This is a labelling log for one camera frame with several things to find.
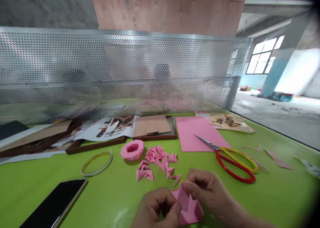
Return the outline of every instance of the smartphone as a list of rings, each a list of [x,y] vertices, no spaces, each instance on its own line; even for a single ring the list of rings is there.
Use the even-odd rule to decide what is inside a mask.
[[[26,219],[20,228],[58,227],[86,183],[86,179],[81,179],[58,184],[50,195],[48,195],[38,208]]]

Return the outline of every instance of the brown cardboard box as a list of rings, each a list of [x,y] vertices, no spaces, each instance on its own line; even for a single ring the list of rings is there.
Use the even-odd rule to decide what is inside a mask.
[[[240,91],[251,91],[252,86],[240,86]]]

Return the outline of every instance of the metal sheet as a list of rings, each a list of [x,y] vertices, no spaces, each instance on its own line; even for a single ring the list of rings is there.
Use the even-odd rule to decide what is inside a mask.
[[[250,38],[0,28],[0,123],[230,110]]]

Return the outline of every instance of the concrete pillar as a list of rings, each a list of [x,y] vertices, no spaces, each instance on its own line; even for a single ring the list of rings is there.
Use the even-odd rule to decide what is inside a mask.
[[[283,39],[277,57],[275,58],[270,72],[264,82],[261,93],[263,96],[272,97],[292,54],[296,50],[306,28],[310,22],[313,12],[307,12],[297,17],[294,17],[291,24],[288,26],[286,35]]]

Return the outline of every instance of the cardboard box on floor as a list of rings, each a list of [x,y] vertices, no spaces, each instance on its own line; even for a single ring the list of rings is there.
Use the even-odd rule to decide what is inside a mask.
[[[165,115],[138,117],[133,131],[133,137],[171,132]]]
[[[251,91],[252,86],[240,86],[240,91]]]

